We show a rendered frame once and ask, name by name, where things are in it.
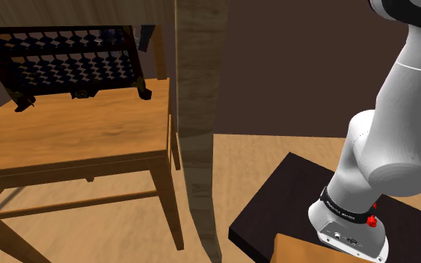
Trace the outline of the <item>wooden table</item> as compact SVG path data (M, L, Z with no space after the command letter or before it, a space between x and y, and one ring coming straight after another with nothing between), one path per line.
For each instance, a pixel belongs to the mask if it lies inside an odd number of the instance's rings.
M211 263L223 263L212 198L213 125L229 0L0 0L0 27L172 22L177 128L189 210Z

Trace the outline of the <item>dark robot stand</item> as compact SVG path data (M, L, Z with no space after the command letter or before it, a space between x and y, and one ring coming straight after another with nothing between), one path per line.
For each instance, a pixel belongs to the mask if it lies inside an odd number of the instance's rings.
M269 263L278 233L321 245L308 208L333 171L289 153L229 227L228 238L255 263ZM386 263L421 263L421 211L383 195L378 218L389 241Z

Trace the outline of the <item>wooden chair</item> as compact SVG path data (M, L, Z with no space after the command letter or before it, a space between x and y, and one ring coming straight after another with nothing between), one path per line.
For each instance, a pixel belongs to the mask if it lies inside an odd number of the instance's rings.
M101 90L95 97L38 96L22 112L10 101L0 107L0 195L8 188L51 185L147 171L151 191L40 207L0 211L0 250L20 263L51 263L7 224L6 219L73 208L158 197L173 242L184 247L172 172L179 170L170 81L160 25L145 25L140 47L149 100L133 88Z

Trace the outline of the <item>light brown wooden block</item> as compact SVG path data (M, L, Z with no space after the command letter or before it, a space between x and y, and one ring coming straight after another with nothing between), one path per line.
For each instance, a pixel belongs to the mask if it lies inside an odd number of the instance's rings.
M278 233L270 263L371 263L327 247Z

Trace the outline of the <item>dark wooden abacus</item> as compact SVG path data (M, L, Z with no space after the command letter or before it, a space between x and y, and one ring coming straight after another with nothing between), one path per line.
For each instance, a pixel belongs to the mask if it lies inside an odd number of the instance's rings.
M149 100L129 25L0 27L0 82L22 112L38 96L133 87Z

